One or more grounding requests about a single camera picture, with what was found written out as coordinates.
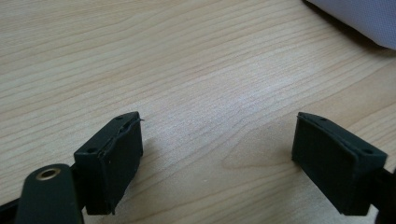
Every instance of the wood grain pattern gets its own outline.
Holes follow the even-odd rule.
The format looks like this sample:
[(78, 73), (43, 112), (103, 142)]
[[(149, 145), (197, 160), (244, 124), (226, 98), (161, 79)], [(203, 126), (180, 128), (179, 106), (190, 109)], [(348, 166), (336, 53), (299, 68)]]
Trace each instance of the wood grain pattern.
[(0, 203), (138, 110), (138, 174), (86, 223), (373, 223), (290, 160), (295, 116), (339, 123), (391, 170), (395, 71), (394, 51), (302, 1), (1, 1)]

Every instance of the gray cloth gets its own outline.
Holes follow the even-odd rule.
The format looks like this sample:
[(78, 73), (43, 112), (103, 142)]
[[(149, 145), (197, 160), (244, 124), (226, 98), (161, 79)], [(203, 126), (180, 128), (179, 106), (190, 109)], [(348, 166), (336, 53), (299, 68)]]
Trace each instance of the gray cloth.
[(396, 49), (396, 0), (308, 0), (380, 46)]

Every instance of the wooden table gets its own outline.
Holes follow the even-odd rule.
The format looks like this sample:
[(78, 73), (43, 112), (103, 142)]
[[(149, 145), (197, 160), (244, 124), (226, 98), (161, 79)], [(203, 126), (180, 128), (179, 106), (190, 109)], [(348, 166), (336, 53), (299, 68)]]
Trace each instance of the wooden table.
[(290, 160), (298, 111), (396, 166), (396, 53), (302, 1), (2, 1), (0, 203), (119, 114), (145, 155), (86, 223), (373, 223)]

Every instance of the screw hole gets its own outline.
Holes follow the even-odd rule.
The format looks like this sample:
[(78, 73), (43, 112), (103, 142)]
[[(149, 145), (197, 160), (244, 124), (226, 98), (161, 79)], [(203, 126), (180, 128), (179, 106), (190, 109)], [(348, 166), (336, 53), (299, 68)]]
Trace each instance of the screw hole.
[(97, 150), (96, 147), (91, 147), (91, 148), (88, 148), (88, 149), (87, 149), (87, 152), (88, 152), (88, 153), (93, 153), (93, 152), (95, 152), (96, 150)]
[(364, 153), (367, 153), (367, 154), (373, 154), (373, 153), (374, 153), (371, 149), (367, 149), (367, 148), (365, 148), (365, 149), (363, 150), (363, 152), (364, 152)]
[(58, 175), (61, 172), (61, 169), (59, 168), (49, 168), (45, 171), (42, 171), (40, 174), (38, 174), (35, 178), (37, 180), (49, 180)]

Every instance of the light wood tabletop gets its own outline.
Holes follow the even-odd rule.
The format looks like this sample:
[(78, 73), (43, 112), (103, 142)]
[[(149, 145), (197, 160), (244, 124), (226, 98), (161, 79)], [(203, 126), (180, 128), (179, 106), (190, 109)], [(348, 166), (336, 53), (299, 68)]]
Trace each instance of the light wood tabletop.
[(291, 161), (299, 111), (396, 166), (396, 52), (297, 0), (0, 2), (0, 204), (139, 111), (145, 154), (86, 223), (374, 223)]

